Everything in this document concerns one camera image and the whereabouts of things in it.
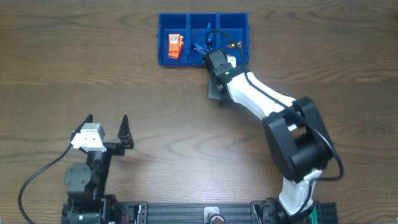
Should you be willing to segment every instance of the blue marker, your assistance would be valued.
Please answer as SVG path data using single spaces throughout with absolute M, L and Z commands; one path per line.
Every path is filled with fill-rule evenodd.
M 209 33 L 211 30 L 212 30 L 211 22 L 209 22 L 209 23 L 207 23 L 206 33 Z M 213 44 L 213 33 L 209 34 L 209 36 L 207 37 L 207 43 L 209 45 Z
M 201 45 L 199 44 L 196 40 L 194 40 L 192 42 L 192 49 L 196 50 L 199 54 L 201 55 L 205 55 L 209 52 L 209 50 L 207 49 L 207 47 L 205 45 Z

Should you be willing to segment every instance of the blue tray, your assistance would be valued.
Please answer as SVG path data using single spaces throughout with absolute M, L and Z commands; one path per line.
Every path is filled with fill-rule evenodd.
M 246 63 L 249 62 L 249 25 L 248 14 L 237 13 L 160 13 L 157 43 L 157 58 L 163 66 L 204 66 L 202 55 L 191 49 L 192 41 L 196 40 L 205 46 L 206 28 L 211 22 L 213 29 L 230 34 L 237 42 L 242 42 L 242 50 Z M 169 34 L 184 36 L 184 45 L 178 60 L 169 58 Z M 220 33 L 214 33 L 213 48 L 221 48 L 224 53 L 236 57 L 237 64 L 242 64 L 237 49 L 226 49 L 231 41 Z

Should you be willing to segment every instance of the gold object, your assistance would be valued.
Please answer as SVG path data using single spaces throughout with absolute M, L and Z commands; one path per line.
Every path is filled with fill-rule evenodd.
M 238 47 L 242 47 L 242 42 L 241 41 L 239 41 L 237 44 L 238 44 Z M 236 46 L 235 46 L 234 43 L 232 43 L 232 44 L 228 44 L 225 48 L 226 49 L 234 49 L 234 48 L 236 48 Z

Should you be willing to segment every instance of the tabletop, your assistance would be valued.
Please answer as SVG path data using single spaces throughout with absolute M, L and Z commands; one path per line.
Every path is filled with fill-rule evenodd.
M 91 113 L 106 139 L 129 117 L 135 147 L 113 157 L 120 201 L 250 202 L 277 197 L 260 120 L 208 98 L 208 72 L 157 61 L 160 12 L 247 12 L 248 67 L 294 98 L 312 98 L 345 165 L 313 198 L 341 223 L 398 216 L 397 1 L 69 0 L 0 2 L 0 220 L 25 223 L 24 181 L 58 157 Z M 36 223 L 58 223 L 71 150 L 22 199 Z M 331 160 L 324 175 L 338 172 Z

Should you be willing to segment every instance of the black cable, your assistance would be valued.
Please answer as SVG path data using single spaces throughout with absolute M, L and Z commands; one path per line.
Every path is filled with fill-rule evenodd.
M 249 79 L 248 74 L 246 73 L 247 67 L 246 67 L 246 61 L 245 61 L 245 57 L 243 55 L 243 51 L 242 51 L 241 47 L 238 47 L 238 43 L 236 42 L 236 40 L 232 36 L 230 36 L 228 33 L 226 33 L 225 31 L 222 31 L 222 30 L 214 29 L 214 30 L 209 31 L 207 33 L 206 39 L 205 39 L 206 46 L 207 46 L 207 48 L 209 50 L 210 50 L 210 46 L 208 45 L 207 38 L 208 38 L 209 34 L 215 33 L 215 32 L 223 34 L 224 36 L 229 38 L 232 41 L 232 43 L 234 43 L 235 46 L 238 48 L 239 54 L 240 54 L 241 59 L 242 59 L 242 67 L 243 67 L 244 76 L 245 76 L 246 80 L 248 81 L 249 85 L 253 86 L 253 88 L 255 88 L 257 91 L 259 91 L 260 93 L 262 93 L 266 97 L 270 98 L 272 101 L 274 101 L 278 105 L 282 106 L 289 113 L 291 113 L 293 116 L 295 116 L 297 119 L 299 119 L 308 129 L 311 129 L 314 133 L 316 133 L 322 139 L 322 141 L 326 144 L 327 148 L 329 149 L 329 151 L 333 154 L 333 156 L 336 159 L 336 162 L 337 162 L 338 167 L 339 167 L 339 174 L 337 176 L 335 176 L 335 177 L 318 177 L 318 178 L 314 178 L 314 179 L 308 181 L 308 183 L 309 183 L 309 188 L 308 188 L 309 191 L 308 191 L 307 198 L 305 199 L 303 205 L 300 207 L 298 212 L 296 212 L 294 215 L 299 214 L 307 206 L 307 203 L 310 200 L 313 181 L 316 181 L 316 180 L 333 181 L 333 180 L 340 180 L 341 178 L 343 178 L 343 176 L 344 176 L 344 166 L 343 166 L 343 163 L 342 163 L 342 161 L 340 159 L 340 156 L 338 155 L 336 150 L 333 148 L 333 146 L 330 144 L 330 142 L 316 128 L 314 128 L 303 116 L 299 115 L 291 107 L 285 105 L 284 103 L 282 103 L 278 99 L 275 99 L 274 97 L 270 96 L 270 94 L 266 93 L 265 91 L 263 91 L 262 89 L 257 87 L 255 84 L 253 84 L 253 82 Z
M 29 224 L 34 224 L 34 222 L 27 216 L 24 207 L 22 206 L 22 194 L 24 193 L 24 190 L 26 188 L 26 186 L 33 180 L 33 178 L 37 177 L 39 174 L 41 174 L 43 171 L 45 171 L 46 169 L 48 169 L 50 166 L 54 165 L 56 162 L 58 162 L 60 159 L 62 159 L 69 151 L 69 149 L 72 147 L 72 144 L 69 144 L 69 146 L 67 147 L 67 149 L 61 154 L 61 156 L 59 156 L 58 158 L 56 158 L 54 161 L 50 162 L 49 164 L 47 164 L 46 166 L 44 166 L 43 168 L 39 169 L 36 173 L 34 173 L 31 177 L 29 177 L 24 185 L 22 185 L 19 194 L 18 194 L 18 206 L 19 206 L 19 210 L 21 211 L 22 215 L 24 216 L 24 218 L 26 219 L 26 221 Z

